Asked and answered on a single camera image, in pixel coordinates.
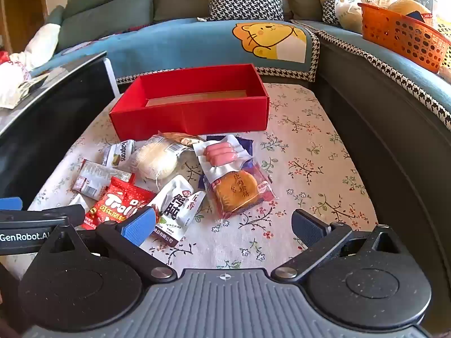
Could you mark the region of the blue wafer biscuit packet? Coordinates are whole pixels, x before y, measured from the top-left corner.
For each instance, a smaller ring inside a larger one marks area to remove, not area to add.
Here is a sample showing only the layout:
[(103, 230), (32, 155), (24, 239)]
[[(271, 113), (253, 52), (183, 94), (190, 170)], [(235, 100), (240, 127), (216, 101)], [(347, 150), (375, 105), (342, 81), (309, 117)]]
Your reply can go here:
[[(207, 141), (221, 141), (225, 137), (222, 135), (207, 135), (206, 140)], [(240, 143), (240, 145), (250, 154), (253, 154), (253, 140), (246, 139), (243, 137), (235, 137), (237, 141)], [(199, 181), (198, 181), (198, 188), (201, 190), (205, 189), (204, 181), (206, 180), (206, 176), (204, 174), (201, 175)]]

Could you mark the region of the round bread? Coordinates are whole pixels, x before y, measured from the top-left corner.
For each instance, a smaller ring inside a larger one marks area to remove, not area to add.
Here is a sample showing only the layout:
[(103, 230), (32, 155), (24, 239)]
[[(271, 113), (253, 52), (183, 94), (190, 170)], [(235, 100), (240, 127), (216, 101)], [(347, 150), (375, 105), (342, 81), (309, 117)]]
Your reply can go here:
[(180, 156), (190, 148), (162, 135), (154, 135), (131, 154), (130, 167), (142, 179), (162, 182), (175, 171)]

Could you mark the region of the red white plastic bag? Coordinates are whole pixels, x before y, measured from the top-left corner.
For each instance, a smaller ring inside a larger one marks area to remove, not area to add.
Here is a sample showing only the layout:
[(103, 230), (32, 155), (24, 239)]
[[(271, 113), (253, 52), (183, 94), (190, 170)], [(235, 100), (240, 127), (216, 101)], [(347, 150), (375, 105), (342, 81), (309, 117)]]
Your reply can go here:
[(0, 70), (1, 108), (14, 109), (25, 95), (23, 86), (30, 79), (26, 55), (10, 55), (2, 50)]

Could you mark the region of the black side table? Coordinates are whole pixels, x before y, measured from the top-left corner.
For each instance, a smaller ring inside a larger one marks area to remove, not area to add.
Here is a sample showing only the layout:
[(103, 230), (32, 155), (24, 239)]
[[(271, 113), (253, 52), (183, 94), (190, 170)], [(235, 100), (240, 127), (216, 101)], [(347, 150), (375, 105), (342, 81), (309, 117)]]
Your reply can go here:
[(119, 95), (107, 54), (50, 71), (15, 109), (1, 110), (1, 197), (28, 208), (73, 143)]

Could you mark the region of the blue lion sofa cover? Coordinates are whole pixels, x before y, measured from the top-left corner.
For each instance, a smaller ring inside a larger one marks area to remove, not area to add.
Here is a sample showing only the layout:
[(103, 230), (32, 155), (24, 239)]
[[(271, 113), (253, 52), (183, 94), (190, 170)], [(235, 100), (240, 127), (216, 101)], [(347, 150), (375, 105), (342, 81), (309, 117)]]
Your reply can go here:
[(312, 83), (320, 41), (310, 30), (285, 21), (177, 19), (79, 44), (54, 55), (31, 74), (102, 52), (119, 85), (150, 72), (232, 64), (252, 64), (263, 76)]

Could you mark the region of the Kaprons wafer packet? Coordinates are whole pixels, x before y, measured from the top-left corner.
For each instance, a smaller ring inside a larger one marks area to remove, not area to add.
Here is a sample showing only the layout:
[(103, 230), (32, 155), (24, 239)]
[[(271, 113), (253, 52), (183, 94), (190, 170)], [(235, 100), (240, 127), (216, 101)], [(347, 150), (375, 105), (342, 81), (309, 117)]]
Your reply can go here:
[(109, 145), (104, 149), (102, 165), (108, 168), (118, 169), (123, 166), (133, 154), (135, 141), (127, 140)]

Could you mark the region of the white cloth on sofa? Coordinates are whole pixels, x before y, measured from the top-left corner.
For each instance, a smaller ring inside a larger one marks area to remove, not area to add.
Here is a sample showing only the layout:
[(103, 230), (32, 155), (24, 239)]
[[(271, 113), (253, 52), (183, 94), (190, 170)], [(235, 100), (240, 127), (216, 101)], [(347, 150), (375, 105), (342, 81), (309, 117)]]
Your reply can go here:
[(37, 31), (22, 52), (11, 54), (9, 59), (13, 63), (20, 63), (28, 71), (44, 65), (54, 55), (59, 33), (60, 25), (45, 24)]

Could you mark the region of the white duck snack packet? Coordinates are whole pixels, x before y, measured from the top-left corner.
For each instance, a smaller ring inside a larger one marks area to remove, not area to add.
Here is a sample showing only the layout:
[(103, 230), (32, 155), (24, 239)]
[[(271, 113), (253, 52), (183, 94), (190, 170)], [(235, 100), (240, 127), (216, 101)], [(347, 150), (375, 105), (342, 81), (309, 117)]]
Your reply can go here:
[(182, 175), (174, 176), (148, 204), (158, 216), (152, 234), (168, 246), (176, 246), (195, 218), (205, 195), (204, 191), (195, 192)]

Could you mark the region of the red Trolli candy bag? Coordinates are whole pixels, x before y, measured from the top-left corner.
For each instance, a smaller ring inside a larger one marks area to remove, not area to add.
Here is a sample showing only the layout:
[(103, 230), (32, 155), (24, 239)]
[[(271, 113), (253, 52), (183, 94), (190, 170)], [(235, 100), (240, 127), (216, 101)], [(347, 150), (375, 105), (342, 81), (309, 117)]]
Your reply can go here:
[(156, 196), (155, 193), (112, 177), (105, 194), (86, 212), (81, 227), (94, 230), (107, 221), (121, 223)]

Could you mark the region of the floral tablecloth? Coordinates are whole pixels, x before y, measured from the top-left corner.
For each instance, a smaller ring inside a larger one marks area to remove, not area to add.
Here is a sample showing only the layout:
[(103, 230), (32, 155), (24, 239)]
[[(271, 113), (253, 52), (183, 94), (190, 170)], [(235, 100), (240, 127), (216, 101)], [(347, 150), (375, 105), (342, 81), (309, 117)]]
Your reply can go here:
[[(291, 229), (298, 208), (330, 224), (372, 230), (375, 210), (344, 143), (310, 90), (264, 84), (270, 97), (267, 129), (235, 137), (252, 140), (252, 156), (270, 181), (275, 199), (221, 220), (204, 198), (176, 246), (149, 237), (141, 249), (182, 272), (188, 268), (271, 271), (305, 250)], [(120, 143), (109, 118), (113, 100), (70, 147), (29, 206), (30, 210), (95, 201), (73, 192), (84, 160), (102, 163), (105, 148)]]

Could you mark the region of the silver Weilong snack packet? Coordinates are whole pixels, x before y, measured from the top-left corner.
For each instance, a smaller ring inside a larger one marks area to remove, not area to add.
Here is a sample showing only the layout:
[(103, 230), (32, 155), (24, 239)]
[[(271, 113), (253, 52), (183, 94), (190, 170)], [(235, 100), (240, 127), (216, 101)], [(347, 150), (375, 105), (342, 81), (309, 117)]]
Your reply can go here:
[(124, 182), (134, 182), (135, 175), (84, 159), (72, 190), (98, 201), (107, 191), (112, 177)]

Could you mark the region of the orange plastic basket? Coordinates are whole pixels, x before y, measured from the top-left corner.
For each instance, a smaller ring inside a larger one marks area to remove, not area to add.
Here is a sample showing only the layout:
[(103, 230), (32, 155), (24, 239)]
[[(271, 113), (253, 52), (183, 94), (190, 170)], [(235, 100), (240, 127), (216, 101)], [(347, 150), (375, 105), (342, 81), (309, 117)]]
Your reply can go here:
[(450, 40), (436, 29), (413, 17), (376, 5), (359, 3), (362, 9), (362, 36), (417, 65), (438, 73)]

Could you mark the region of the red cardboard box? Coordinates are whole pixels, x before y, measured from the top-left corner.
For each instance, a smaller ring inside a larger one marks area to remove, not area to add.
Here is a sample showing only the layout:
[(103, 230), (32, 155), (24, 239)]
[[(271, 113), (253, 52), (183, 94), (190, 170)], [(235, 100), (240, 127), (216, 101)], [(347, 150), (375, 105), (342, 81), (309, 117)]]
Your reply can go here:
[(137, 77), (109, 117), (120, 140), (143, 141), (157, 132), (265, 130), (269, 106), (253, 65), (205, 66)]

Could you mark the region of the brown biscuit packet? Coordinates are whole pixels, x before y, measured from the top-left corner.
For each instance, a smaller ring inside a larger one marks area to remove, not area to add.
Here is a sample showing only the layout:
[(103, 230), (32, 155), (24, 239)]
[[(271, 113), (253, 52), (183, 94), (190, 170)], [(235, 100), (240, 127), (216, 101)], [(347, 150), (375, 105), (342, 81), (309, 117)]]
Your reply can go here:
[(203, 138), (199, 136), (179, 132), (165, 132), (160, 133), (160, 135), (167, 138), (168, 140), (180, 143), (188, 147), (192, 147), (196, 143), (203, 143), (205, 141)]

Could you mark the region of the mooncake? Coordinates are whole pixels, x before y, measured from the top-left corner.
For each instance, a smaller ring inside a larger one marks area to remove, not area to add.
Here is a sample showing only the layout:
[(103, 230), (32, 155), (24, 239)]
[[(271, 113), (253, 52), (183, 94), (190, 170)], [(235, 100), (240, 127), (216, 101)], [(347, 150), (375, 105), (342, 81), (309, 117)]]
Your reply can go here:
[(210, 206), (221, 219), (276, 198), (265, 172), (251, 161), (239, 171), (228, 172), (213, 182), (204, 176), (203, 182)]

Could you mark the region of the pink sausages vacuum pack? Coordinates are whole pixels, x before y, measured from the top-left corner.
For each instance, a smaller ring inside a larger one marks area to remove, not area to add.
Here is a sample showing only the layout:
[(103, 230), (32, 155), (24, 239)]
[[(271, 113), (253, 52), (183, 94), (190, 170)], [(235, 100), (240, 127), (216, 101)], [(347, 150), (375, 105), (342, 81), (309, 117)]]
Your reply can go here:
[(199, 161), (203, 174), (205, 189), (216, 180), (230, 172), (238, 172), (247, 163), (251, 163), (250, 155), (237, 141), (234, 135), (228, 134), (221, 141), (204, 141), (193, 145), (194, 153)]

